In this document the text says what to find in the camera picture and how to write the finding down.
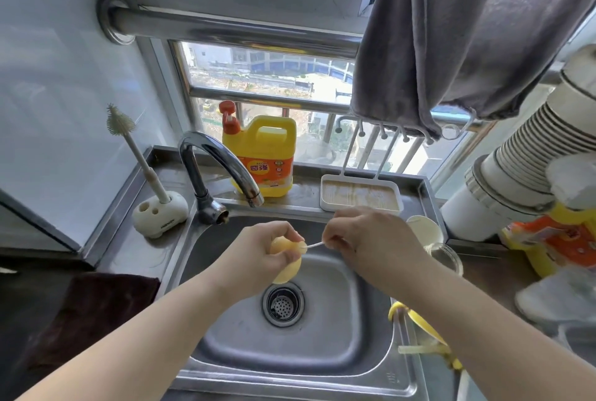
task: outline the faucet spout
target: faucet spout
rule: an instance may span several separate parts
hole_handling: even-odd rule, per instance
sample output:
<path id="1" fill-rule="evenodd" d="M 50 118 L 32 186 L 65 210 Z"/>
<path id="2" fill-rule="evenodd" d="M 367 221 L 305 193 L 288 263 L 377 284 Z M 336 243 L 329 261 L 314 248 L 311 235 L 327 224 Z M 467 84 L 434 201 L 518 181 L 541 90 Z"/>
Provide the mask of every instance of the faucet spout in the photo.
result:
<path id="1" fill-rule="evenodd" d="M 209 194 L 198 170 L 193 151 L 194 147 L 204 150 L 228 171 L 252 208 L 260 207 L 264 203 L 259 186 L 250 176 L 249 171 L 223 143 L 208 134 L 189 131 L 184 133 L 180 140 L 178 151 L 194 189 L 197 198 L 197 214 L 202 222 L 208 224 L 224 223 L 227 221 L 228 211 Z"/>

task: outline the brown cloth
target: brown cloth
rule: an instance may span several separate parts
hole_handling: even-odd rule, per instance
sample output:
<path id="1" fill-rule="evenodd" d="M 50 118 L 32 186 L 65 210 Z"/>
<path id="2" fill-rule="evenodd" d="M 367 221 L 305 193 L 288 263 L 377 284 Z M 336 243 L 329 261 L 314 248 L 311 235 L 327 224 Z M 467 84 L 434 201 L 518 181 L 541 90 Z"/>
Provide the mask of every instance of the brown cloth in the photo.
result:
<path id="1" fill-rule="evenodd" d="M 58 314 L 32 350 L 29 368 L 60 367 L 151 305 L 158 288 L 159 279 L 139 275 L 75 276 Z"/>

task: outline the brush head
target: brush head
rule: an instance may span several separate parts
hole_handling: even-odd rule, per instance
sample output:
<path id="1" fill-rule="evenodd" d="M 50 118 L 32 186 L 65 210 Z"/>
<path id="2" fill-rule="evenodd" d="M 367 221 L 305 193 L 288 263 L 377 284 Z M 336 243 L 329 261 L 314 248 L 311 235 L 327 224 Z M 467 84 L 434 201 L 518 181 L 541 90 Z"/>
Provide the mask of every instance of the brush head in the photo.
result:
<path id="1" fill-rule="evenodd" d="M 106 125 L 110 134 L 114 136 L 124 136 L 133 132 L 137 127 L 133 119 L 120 112 L 113 104 L 108 105 L 108 120 L 106 121 Z"/>

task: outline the dish soap bottle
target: dish soap bottle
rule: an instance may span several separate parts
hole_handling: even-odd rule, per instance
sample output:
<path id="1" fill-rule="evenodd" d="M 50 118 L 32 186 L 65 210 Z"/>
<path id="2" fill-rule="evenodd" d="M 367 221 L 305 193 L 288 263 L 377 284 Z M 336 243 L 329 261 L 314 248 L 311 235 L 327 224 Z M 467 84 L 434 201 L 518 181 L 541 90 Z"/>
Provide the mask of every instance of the dish soap bottle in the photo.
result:
<path id="1" fill-rule="evenodd" d="M 296 122 L 289 117 L 257 115 L 242 129 L 233 101 L 222 101 L 222 142 L 238 157 L 257 182 L 264 197 L 281 197 L 293 184 Z"/>

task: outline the yellow fruit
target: yellow fruit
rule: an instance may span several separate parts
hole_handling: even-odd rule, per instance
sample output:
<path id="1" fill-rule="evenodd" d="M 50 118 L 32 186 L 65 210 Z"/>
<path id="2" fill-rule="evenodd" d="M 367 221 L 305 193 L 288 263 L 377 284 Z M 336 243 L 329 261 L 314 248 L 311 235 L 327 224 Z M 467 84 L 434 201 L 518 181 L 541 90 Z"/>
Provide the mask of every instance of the yellow fruit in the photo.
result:
<path id="1" fill-rule="evenodd" d="M 271 247 L 269 248 L 269 254 L 279 254 L 287 249 L 295 249 L 299 251 L 302 255 L 306 253 L 306 243 L 302 242 L 292 242 L 287 238 L 279 237 L 273 240 L 271 243 Z M 298 271 L 300 270 L 300 265 L 302 264 L 302 257 L 296 260 L 294 263 L 288 264 L 273 280 L 273 283 L 276 285 L 285 284 L 292 280 Z"/>

